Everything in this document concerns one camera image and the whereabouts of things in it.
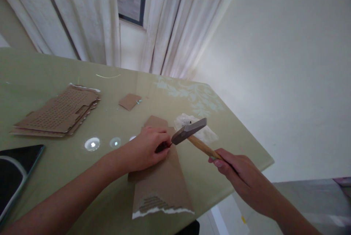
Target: cardboard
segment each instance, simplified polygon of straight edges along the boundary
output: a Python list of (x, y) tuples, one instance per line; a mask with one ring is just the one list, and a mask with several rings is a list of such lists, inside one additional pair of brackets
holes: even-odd
[(32, 112), (15, 126), (66, 133), (83, 116), (99, 95), (91, 89), (69, 85), (60, 95)]
[(136, 105), (136, 102), (141, 99), (140, 96), (134, 94), (128, 94), (123, 99), (121, 99), (118, 104), (124, 107), (125, 109), (131, 111), (133, 107)]
[(91, 110), (96, 108), (99, 100), (99, 94), (94, 89), (69, 85), (62, 94), (15, 124), (10, 134), (43, 137), (72, 135)]
[[(155, 116), (149, 118), (145, 126), (164, 127), (167, 121)], [(172, 137), (176, 132), (167, 127)], [(157, 165), (142, 171), (132, 172), (128, 181), (135, 182), (132, 218), (163, 211), (167, 214), (180, 212), (194, 213), (192, 202), (175, 145), (171, 145), (168, 156)]]

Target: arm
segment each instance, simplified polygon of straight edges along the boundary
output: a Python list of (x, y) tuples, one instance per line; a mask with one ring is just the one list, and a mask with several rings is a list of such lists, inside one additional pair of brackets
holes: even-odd
[(231, 182), (240, 197), (258, 213), (275, 220), (288, 234), (320, 234), (246, 156), (216, 150), (225, 161), (208, 159)]
[(155, 153), (162, 142), (171, 144), (163, 128), (143, 128), (132, 141), (114, 150), (77, 178), (49, 196), (2, 234), (66, 234), (74, 222), (111, 182), (166, 158), (169, 148)]

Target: hand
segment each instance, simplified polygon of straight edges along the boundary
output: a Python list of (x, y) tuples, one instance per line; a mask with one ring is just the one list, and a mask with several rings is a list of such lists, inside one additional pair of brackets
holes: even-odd
[(219, 159), (213, 161), (212, 158), (209, 158), (208, 162), (214, 163), (218, 171), (231, 182), (240, 197), (258, 213), (277, 220), (280, 212), (290, 207), (289, 201), (280, 194), (247, 156), (236, 156), (222, 148), (216, 152), (225, 161)]
[(172, 144), (171, 138), (165, 128), (144, 127), (141, 133), (119, 149), (109, 153), (115, 163), (122, 164), (123, 173), (140, 171), (148, 168), (166, 158), (169, 148), (155, 153), (156, 148), (166, 142)]

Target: glass table top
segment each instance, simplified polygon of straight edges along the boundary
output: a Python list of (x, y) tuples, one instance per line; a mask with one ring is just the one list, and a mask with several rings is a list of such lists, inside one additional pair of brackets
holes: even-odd
[[(273, 158), (207, 84), (108, 67), (56, 56), (0, 49), (0, 150), (44, 144), (35, 170), (28, 180), (7, 224), (74, 179), (106, 153), (139, 134), (155, 115), (174, 126), (185, 113), (201, 119), (219, 139), (209, 146), (247, 155), (264, 170)], [(41, 138), (10, 135), (13, 124), (42, 107), (70, 83), (99, 89), (101, 101), (74, 135)], [(131, 111), (118, 105), (128, 93), (142, 97)], [(134, 185), (127, 175), (109, 185), (87, 208), (70, 234), (174, 234), (234, 192), (230, 182), (208, 157), (189, 141), (177, 145), (180, 164), (195, 215), (162, 212), (132, 220)]]

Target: nail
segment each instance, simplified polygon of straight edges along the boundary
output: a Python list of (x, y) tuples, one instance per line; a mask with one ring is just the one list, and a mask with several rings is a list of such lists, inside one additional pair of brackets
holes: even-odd
[(217, 166), (217, 167), (222, 167), (222, 165), (223, 165), (223, 163), (222, 163), (220, 160), (218, 160), (218, 159), (216, 159), (213, 163), (214, 163), (215, 166)]

